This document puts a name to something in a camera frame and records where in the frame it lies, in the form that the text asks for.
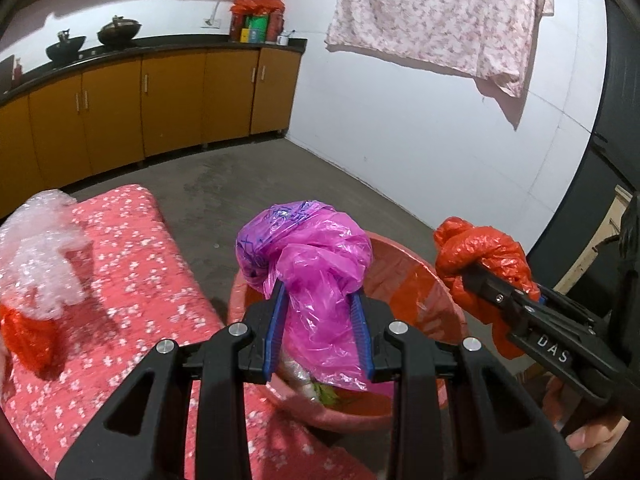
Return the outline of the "person right hand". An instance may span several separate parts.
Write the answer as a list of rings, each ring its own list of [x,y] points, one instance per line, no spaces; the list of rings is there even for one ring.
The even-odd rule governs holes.
[[[542,399],[542,411],[557,430],[561,429],[562,420],[570,412],[568,402],[563,400],[566,390],[568,388],[564,382],[552,376]],[[565,438],[572,451],[580,452],[579,463],[587,478],[608,458],[628,426],[629,420],[626,417],[612,412],[586,422]]]

